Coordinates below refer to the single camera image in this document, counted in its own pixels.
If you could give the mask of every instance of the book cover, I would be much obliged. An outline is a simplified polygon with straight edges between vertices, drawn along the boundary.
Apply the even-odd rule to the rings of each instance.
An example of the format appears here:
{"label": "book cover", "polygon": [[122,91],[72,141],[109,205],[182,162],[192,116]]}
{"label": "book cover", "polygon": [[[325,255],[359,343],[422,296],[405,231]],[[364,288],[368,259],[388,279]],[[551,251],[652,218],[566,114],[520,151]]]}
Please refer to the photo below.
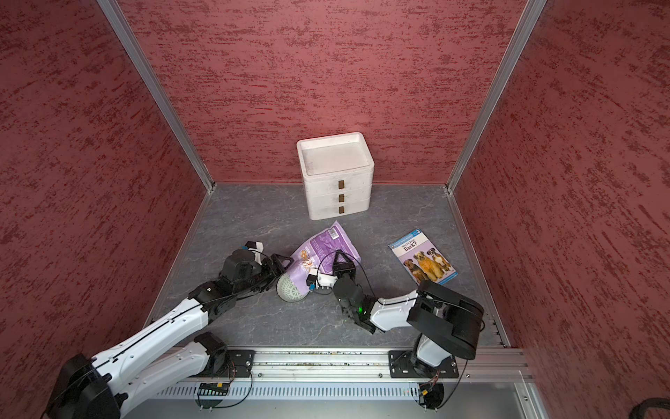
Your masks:
{"label": "book cover", "polygon": [[458,275],[452,264],[419,229],[391,243],[389,248],[417,284],[423,281],[446,284]]}

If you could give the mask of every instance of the small white object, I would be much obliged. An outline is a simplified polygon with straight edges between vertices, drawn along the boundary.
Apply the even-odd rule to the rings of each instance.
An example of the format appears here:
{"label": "small white object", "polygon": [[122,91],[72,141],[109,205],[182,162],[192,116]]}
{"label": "small white object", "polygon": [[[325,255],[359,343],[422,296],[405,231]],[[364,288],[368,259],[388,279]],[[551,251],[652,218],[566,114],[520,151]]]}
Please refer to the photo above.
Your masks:
{"label": "small white object", "polygon": [[297,153],[312,220],[368,209],[375,162],[363,134],[302,139]]}
{"label": "small white object", "polygon": [[[310,275],[316,275],[316,268],[313,267],[310,269]],[[337,282],[337,277],[333,275],[328,275],[324,274],[323,272],[320,272],[316,276],[317,280],[317,285],[321,288],[333,288],[333,285],[335,285],[335,282]]]}

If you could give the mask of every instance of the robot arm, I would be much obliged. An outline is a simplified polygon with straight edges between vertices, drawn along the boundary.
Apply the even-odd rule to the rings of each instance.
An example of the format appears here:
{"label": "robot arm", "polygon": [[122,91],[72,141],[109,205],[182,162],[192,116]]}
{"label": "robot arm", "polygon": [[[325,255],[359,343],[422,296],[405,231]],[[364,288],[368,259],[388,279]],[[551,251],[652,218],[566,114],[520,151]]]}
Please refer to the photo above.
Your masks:
{"label": "robot arm", "polygon": [[261,260],[262,246],[248,242],[233,251],[217,280],[198,286],[132,337],[92,359],[79,354],[67,361],[46,409],[49,418],[118,419],[171,383],[202,371],[219,371],[228,362],[227,346],[210,333],[156,359],[234,307],[240,296],[267,291],[293,263],[276,254]]}
{"label": "robot arm", "polygon": [[422,377],[433,377],[451,355],[474,359],[484,316],[479,303],[429,281],[404,296],[377,299],[366,295],[355,278],[354,262],[337,251],[333,275],[312,272],[307,283],[331,286],[342,311],[370,333],[409,326],[421,332],[411,362]]}
{"label": "robot arm", "polygon": [[[261,260],[260,251],[260,243],[248,242],[226,258],[217,280],[198,286],[153,324],[92,359],[79,354],[67,361],[46,409],[48,417],[119,419],[172,383],[232,364],[227,346],[210,333],[158,358],[234,307],[240,296],[268,290],[293,263],[276,254]],[[308,285],[331,287],[342,311],[358,326],[370,333],[412,326],[422,333],[411,356],[418,375],[433,377],[450,355],[474,358],[484,312],[475,301],[433,282],[404,296],[373,298],[356,284],[356,267],[341,251],[333,274],[310,275]]]}

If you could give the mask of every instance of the brown dog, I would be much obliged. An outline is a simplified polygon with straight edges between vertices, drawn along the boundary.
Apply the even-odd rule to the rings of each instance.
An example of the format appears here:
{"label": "brown dog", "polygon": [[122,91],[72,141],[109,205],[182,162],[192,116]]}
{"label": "brown dog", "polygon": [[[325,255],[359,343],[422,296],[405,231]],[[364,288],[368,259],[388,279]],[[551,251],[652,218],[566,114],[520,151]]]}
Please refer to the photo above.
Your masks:
{"label": "brown dog", "polygon": [[419,284],[422,283],[423,281],[430,281],[428,275],[426,275],[425,272],[422,271],[420,267],[416,266],[412,261],[412,259],[404,261],[403,265],[407,266],[407,269],[409,269],[412,275],[414,275],[414,278],[416,278]]}
{"label": "brown dog", "polygon": [[419,253],[415,254],[414,259],[419,262],[419,266],[421,269],[423,269],[425,274],[428,275],[431,281],[435,282],[444,275],[444,269],[442,266],[440,266],[438,262],[426,256],[424,252],[420,251]]}
{"label": "brown dog", "polygon": [[444,259],[444,256],[440,255],[435,247],[427,251],[428,255],[433,258],[434,261],[438,262],[440,266],[444,269],[445,272],[448,272],[452,266],[447,262],[447,259]]}

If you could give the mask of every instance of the black mounting plate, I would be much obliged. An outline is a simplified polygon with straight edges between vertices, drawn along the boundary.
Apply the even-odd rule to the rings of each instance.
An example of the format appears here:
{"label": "black mounting plate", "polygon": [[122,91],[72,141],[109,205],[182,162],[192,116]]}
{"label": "black mounting plate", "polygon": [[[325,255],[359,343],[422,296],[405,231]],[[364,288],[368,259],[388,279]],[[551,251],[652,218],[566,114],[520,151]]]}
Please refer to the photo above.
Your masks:
{"label": "black mounting plate", "polygon": [[233,349],[228,351],[228,359],[236,367],[234,369],[235,377],[248,378],[251,376],[254,355],[256,355],[256,352],[250,349]]}
{"label": "black mounting plate", "polygon": [[256,355],[256,352],[250,349],[229,349],[226,352],[227,363],[222,365],[219,369],[219,371],[222,371],[222,373],[210,374],[202,372],[194,375],[194,377],[232,377],[232,367],[234,366],[234,373],[236,378],[249,378],[251,376],[251,368],[253,368],[254,355]]}
{"label": "black mounting plate", "polygon": [[[417,374],[410,362],[410,358],[411,352],[409,351],[389,351],[391,378],[430,378]],[[440,378],[458,378],[456,358],[453,355],[445,358],[438,370],[440,371]]]}

